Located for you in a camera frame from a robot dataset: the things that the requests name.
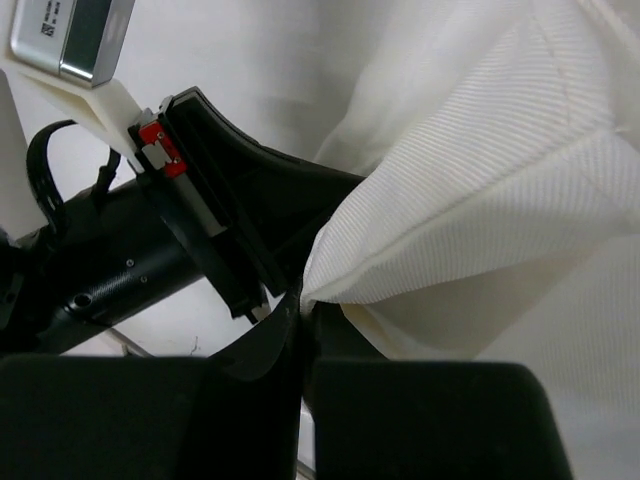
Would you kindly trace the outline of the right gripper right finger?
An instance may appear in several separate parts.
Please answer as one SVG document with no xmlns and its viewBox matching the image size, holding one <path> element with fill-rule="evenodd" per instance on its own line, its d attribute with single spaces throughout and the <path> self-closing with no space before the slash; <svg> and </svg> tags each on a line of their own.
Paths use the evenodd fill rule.
<svg viewBox="0 0 640 480">
<path fill-rule="evenodd" d="M 335 304 L 311 315 L 320 479 L 569 479 L 546 392 L 513 363 L 390 360 Z"/>
</svg>

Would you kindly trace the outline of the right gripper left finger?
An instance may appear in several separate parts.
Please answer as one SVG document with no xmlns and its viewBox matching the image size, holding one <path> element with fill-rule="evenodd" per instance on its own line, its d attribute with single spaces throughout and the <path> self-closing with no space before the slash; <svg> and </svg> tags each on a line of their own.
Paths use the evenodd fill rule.
<svg viewBox="0 0 640 480">
<path fill-rule="evenodd" d="M 292 479 L 300 290 L 211 357 L 12 356 L 5 479 Z"/>
</svg>

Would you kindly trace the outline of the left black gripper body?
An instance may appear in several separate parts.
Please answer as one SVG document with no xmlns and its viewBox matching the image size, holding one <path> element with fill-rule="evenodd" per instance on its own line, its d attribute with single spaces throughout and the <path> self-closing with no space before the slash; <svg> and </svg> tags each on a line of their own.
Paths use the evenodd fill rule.
<svg viewBox="0 0 640 480">
<path fill-rule="evenodd" d="M 204 277 L 138 181 L 111 186 L 111 151 L 96 182 L 63 200 L 49 167 L 56 121 L 27 148 L 28 182 L 47 223 L 1 235 L 1 353 L 61 354 Z"/>
</svg>

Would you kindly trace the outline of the white pleated skirt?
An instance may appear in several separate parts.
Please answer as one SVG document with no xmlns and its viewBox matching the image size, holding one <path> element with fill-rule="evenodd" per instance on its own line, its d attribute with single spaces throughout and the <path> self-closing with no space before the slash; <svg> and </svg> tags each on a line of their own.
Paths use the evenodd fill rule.
<svg viewBox="0 0 640 480">
<path fill-rule="evenodd" d="M 351 89 L 315 160 L 362 177 L 300 306 L 403 360 L 528 367 L 578 479 L 639 475 L 639 5 L 326 8 Z"/>
</svg>

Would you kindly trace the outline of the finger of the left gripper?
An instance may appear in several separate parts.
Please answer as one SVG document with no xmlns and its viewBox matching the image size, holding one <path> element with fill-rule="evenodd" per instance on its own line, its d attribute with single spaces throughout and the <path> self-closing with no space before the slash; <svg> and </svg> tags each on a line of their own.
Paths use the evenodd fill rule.
<svg viewBox="0 0 640 480">
<path fill-rule="evenodd" d="M 171 99 L 186 175 L 273 295 L 301 275 L 319 229 L 362 177 L 260 144 L 192 87 Z"/>
</svg>

